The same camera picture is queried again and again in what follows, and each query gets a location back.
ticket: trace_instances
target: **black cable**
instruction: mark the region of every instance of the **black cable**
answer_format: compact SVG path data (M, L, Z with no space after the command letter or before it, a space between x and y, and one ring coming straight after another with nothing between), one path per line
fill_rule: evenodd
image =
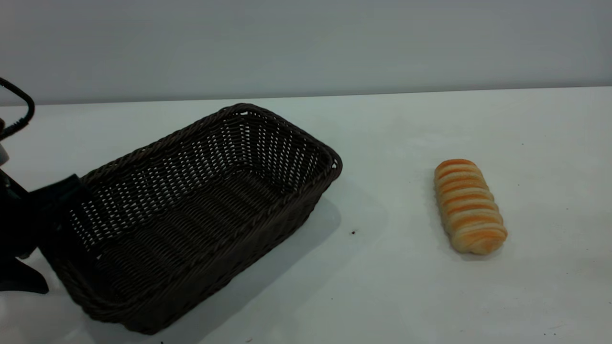
M2 132L0 132L0 141L2 141L5 138L18 132L19 130L23 129L29 123L32 117L34 117L34 101L32 100L32 97L27 95L27 93L23 92L19 87L13 85L12 83L8 82L3 78L0 78L0 86L3 86L9 91L13 92L17 96L19 96L19 98L25 100L28 104L28 113L26 113L26 116L21 118L19 121L11 124L10 126L6 127L4 130L2 130Z

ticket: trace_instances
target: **bread roll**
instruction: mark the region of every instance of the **bread roll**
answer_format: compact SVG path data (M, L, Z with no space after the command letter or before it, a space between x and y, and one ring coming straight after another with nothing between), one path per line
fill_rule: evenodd
M502 246L508 232L482 172L469 160L442 162L434 183L444 230L460 253L487 255Z

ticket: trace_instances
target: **wicker basket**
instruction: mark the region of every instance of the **wicker basket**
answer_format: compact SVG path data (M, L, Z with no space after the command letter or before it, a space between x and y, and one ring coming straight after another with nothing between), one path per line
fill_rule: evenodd
M87 174L41 250L91 318L154 334L295 232L340 157L237 104Z

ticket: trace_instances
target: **bread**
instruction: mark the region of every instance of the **bread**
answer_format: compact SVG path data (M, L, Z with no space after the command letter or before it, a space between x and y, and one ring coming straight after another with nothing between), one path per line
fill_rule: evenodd
M508 232L482 172L465 159L442 162L434 183L444 230L460 253L487 255L502 246Z

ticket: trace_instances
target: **white table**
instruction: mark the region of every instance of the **white table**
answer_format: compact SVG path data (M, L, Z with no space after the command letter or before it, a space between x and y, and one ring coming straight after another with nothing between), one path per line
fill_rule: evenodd
M3 168L35 189L239 101L41 106L2 142ZM152 337L90 320L36 252L51 291L0 293L0 343L612 340L612 88L247 101L344 161L294 236ZM486 258L455 253L440 225L433 169L457 157L480 166L510 233Z

